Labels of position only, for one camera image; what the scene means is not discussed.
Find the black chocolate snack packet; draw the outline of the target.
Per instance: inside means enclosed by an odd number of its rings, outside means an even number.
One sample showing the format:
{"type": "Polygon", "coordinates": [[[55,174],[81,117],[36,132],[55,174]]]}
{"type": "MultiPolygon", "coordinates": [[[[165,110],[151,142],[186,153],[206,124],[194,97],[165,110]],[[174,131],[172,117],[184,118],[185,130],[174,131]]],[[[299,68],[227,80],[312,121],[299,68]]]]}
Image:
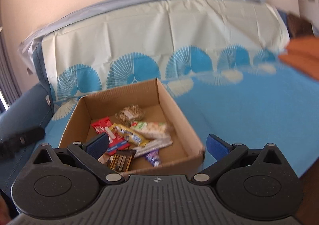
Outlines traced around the black chocolate snack packet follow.
{"type": "Polygon", "coordinates": [[[107,161],[106,166],[116,172],[127,172],[135,157],[135,150],[118,150],[107,161]]]}

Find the brown cardboard box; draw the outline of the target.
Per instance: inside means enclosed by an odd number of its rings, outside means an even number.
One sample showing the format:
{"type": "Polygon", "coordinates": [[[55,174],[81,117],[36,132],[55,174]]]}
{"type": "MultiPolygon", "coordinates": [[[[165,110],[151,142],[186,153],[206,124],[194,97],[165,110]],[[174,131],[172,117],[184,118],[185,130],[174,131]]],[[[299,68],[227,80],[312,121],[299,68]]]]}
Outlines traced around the brown cardboard box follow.
{"type": "Polygon", "coordinates": [[[138,105],[144,112],[143,122],[166,123],[172,145],[159,150],[162,164],[153,167],[143,156],[132,161],[124,176],[133,174],[192,176],[205,157],[205,147],[187,118],[158,79],[112,88],[83,96],[65,127],[59,148],[72,142],[86,142],[97,132],[92,123],[105,117],[111,123],[131,126],[116,117],[126,107],[138,105]]]}

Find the grey window curtain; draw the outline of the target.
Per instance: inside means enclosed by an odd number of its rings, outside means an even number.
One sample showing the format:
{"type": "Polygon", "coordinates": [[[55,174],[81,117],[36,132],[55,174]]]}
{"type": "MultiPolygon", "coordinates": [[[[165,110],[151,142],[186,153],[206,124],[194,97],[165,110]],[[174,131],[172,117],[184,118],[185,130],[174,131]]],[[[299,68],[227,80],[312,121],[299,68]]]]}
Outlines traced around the grey window curtain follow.
{"type": "Polygon", "coordinates": [[[10,108],[22,95],[16,80],[5,45],[3,28],[1,27],[1,94],[5,105],[10,108]]]}

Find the beige wafer bar packet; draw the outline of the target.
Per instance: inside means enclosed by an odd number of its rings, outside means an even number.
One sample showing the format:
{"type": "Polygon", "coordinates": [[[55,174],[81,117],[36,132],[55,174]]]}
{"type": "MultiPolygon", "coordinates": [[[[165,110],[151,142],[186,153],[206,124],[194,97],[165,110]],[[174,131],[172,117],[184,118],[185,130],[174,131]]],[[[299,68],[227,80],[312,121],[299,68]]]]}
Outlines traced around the beige wafer bar packet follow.
{"type": "Polygon", "coordinates": [[[123,137],[126,141],[140,147],[145,147],[149,140],[144,138],[142,135],[135,132],[133,129],[124,126],[123,124],[117,124],[114,123],[110,127],[111,131],[114,131],[115,133],[119,134],[121,137],[123,137]]]}

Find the blue fan-pattern sofa cover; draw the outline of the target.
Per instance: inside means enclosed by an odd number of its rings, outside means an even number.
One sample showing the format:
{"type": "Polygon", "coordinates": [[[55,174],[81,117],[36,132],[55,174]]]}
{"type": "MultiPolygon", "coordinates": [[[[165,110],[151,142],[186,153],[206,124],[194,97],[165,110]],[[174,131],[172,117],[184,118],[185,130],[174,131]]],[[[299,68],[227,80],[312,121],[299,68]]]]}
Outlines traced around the blue fan-pattern sofa cover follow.
{"type": "Polygon", "coordinates": [[[160,80],[194,130],[279,146],[298,176],[318,160],[318,82],[279,61],[286,14],[266,3],[163,0],[89,17],[42,39],[59,145],[78,100],[160,80]]]}

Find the round puffed grain cake packet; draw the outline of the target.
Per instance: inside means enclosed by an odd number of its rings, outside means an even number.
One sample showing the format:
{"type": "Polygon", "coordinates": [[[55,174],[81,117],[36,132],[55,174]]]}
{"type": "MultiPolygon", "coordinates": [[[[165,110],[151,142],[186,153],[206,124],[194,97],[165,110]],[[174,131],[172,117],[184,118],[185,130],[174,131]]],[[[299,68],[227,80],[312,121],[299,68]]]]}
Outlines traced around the round puffed grain cake packet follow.
{"type": "Polygon", "coordinates": [[[144,110],[137,104],[127,106],[115,114],[115,118],[126,126],[130,126],[135,121],[141,121],[144,118],[144,110]]]}

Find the long red snack bar wrapper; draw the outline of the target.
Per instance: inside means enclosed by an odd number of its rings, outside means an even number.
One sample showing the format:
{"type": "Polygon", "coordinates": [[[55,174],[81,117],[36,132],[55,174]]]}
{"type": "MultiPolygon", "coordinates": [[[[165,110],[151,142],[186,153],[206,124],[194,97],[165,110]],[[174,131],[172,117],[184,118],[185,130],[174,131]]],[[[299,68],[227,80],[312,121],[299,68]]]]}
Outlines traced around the long red snack bar wrapper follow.
{"type": "Polygon", "coordinates": [[[109,147],[106,153],[108,155],[114,155],[117,150],[127,150],[130,147],[130,143],[126,141],[121,135],[112,131],[111,122],[109,117],[102,118],[96,122],[93,122],[91,126],[95,129],[96,133],[106,133],[109,137],[109,147]]]}

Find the clear white rice cracker packet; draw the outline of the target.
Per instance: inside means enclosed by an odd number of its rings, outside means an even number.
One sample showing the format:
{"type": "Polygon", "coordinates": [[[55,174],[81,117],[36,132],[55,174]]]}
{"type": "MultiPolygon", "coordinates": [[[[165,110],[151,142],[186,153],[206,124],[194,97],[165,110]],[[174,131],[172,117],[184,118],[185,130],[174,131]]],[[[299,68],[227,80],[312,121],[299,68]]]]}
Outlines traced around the clear white rice cracker packet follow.
{"type": "Polygon", "coordinates": [[[132,122],[130,128],[146,139],[166,140],[171,138],[170,125],[164,122],[132,122]]]}

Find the brown cushion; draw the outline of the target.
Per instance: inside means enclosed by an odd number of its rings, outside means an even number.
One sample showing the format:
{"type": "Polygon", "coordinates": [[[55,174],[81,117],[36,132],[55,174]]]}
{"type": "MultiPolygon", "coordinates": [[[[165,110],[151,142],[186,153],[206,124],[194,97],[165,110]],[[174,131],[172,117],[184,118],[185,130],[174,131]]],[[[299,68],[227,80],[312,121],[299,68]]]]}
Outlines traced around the brown cushion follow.
{"type": "Polygon", "coordinates": [[[314,36],[312,23],[303,17],[299,17],[295,14],[288,14],[287,24],[291,39],[314,36]]]}

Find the white silver stick packet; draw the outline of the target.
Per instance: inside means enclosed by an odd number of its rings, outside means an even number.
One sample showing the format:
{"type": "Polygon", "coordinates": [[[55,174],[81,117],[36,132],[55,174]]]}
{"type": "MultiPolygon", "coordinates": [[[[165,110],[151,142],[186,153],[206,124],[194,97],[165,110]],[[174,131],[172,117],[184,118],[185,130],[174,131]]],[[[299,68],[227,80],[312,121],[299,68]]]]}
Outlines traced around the white silver stick packet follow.
{"type": "Polygon", "coordinates": [[[148,154],[149,152],[152,152],[154,150],[166,148],[168,146],[171,146],[172,144],[173,144],[173,141],[171,139],[152,140],[148,142],[144,147],[133,148],[132,150],[135,151],[134,158],[144,156],[145,154],[148,154]]]}

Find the purple candy wrapper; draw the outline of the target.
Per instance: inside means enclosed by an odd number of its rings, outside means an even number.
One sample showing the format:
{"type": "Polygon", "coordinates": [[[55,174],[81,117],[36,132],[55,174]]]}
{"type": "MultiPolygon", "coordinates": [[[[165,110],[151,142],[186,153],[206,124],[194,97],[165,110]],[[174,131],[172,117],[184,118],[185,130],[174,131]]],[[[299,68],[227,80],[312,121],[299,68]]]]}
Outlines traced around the purple candy wrapper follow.
{"type": "Polygon", "coordinates": [[[161,164],[159,150],[153,150],[147,153],[144,157],[153,167],[157,167],[161,164]]]}

